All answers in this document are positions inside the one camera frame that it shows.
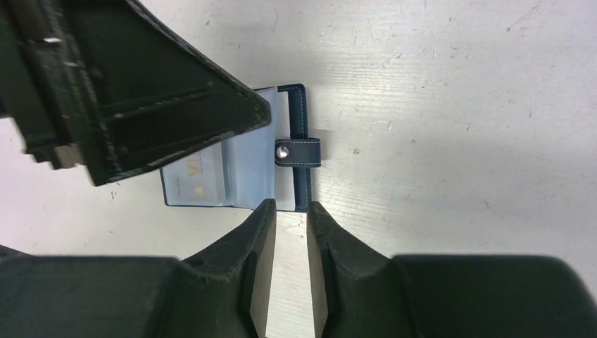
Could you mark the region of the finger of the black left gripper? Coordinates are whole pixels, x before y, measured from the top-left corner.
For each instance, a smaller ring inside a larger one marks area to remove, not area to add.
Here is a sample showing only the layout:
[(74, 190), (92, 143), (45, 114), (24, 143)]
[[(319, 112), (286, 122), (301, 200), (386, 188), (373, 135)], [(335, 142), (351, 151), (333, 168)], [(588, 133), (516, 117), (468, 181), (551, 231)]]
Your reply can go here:
[(2, 1), (1, 117), (96, 186), (271, 122), (269, 103), (138, 1)]

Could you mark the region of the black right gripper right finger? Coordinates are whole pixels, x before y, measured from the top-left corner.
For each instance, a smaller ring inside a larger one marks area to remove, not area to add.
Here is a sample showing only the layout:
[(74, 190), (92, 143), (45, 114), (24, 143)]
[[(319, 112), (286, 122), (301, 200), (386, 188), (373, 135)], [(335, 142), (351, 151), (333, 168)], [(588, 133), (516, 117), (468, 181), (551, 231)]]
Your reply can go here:
[(596, 302), (548, 256), (388, 258), (318, 202), (307, 212), (317, 337), (595, 337)]

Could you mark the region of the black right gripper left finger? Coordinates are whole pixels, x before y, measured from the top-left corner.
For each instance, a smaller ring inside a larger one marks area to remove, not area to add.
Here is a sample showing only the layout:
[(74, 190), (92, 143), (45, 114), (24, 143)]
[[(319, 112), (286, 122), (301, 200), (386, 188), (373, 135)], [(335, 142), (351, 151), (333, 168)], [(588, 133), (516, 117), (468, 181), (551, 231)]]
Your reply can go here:
[(2, 337), (264, 337), (276, 204), (184, 259), (1, 248)]

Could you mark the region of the navy blue card holder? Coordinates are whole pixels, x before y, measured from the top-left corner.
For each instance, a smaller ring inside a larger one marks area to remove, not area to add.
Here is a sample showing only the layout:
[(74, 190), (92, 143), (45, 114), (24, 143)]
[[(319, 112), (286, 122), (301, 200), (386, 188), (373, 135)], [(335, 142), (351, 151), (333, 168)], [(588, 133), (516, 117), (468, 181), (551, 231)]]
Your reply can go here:
[(215, 206), (174, 207), (255, 209), (262, 200), (275, 199), (280, 211), (306, 211), (312, 200), (310, 171), (322, 164), (321, 142), (308, 135), (306, 88), (288, 84), (258, 89), (257, 94), (270, 105), (271, 123), (219, 142), (225, 201)]

